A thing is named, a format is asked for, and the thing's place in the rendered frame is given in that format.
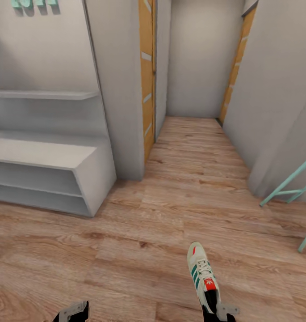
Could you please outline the gym shoe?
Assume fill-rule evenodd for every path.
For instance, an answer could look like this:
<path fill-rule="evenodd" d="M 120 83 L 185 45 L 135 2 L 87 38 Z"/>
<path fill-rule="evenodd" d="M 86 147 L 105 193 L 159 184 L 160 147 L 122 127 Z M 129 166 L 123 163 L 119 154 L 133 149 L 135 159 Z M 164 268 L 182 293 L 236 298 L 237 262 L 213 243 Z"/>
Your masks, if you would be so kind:
<path fill-rule="evenodd" d="M 202 309 L 217 314 L 216 304 L 221 304 L 220 291 L 206 253 L 199 242 L 192 242 L 187 253 L 189 271 Z"/>

